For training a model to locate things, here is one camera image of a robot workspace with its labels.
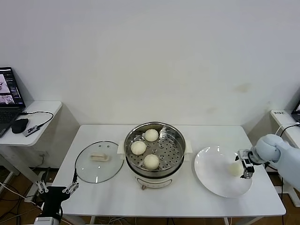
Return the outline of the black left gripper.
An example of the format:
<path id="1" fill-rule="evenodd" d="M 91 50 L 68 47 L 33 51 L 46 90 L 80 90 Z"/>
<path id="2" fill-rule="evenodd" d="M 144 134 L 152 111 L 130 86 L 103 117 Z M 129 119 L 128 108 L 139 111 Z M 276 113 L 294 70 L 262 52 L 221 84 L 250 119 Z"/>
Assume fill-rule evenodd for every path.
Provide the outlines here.
<path id="1" fill-rule="evenodd" d="M 61 203 L 69 198 L 78 188 L 77 170 L 74 170 L 74 175 L 71 184 L 67 187 L 62 186 L 46 186 L 43 180 L 36 181 L 36 186 L 40 194 L 44 206 L 42 209 L 42 217 L 62 217 Z"/>

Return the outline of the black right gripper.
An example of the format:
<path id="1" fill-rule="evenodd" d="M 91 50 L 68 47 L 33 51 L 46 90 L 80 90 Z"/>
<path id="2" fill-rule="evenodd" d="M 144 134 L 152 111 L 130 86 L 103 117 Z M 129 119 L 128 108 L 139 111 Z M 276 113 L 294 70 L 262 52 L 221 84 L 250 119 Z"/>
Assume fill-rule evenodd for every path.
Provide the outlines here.
<path id="1" fill-rule="evenodd" d="M 243 174 L 241 175 L 241 178 L 243 179 L 251 179 L 255 169 L 253 165 L 260 165 L 260 157 L 257 155 L 257 153 L 254 151 L 248 151 L 248 150 L 239 150 L 236 153 L 236 157 L 234 161 L 242 161 L 242 165 L 244 168 Z"/>

